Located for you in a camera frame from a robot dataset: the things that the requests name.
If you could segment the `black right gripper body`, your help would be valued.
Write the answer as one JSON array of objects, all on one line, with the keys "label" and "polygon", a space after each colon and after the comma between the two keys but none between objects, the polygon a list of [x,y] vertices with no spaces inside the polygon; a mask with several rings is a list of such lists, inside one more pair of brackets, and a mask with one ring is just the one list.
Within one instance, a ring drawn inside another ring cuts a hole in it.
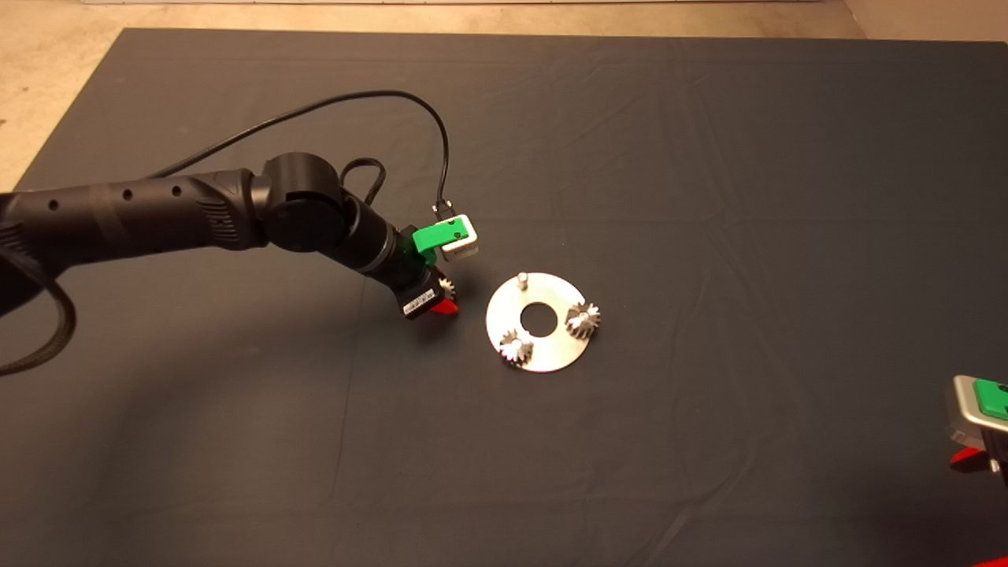
[{"label": "black right gripper body", "polygon": [[985,451],[990,470],[1007,482],[1007,432],[998,428],[986,428]]}]

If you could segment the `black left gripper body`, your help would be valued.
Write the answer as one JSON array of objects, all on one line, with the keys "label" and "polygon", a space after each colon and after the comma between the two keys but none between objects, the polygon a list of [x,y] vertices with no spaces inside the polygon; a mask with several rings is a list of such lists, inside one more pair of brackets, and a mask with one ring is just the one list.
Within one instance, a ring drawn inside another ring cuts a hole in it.
[{"label": "black left gripper body", "polygon": [[382,259],[382,284],[394,295],[400,315],[417,319],[443,300],[439,272],[428,264],[413,241],[413,229],[390,227]]}]

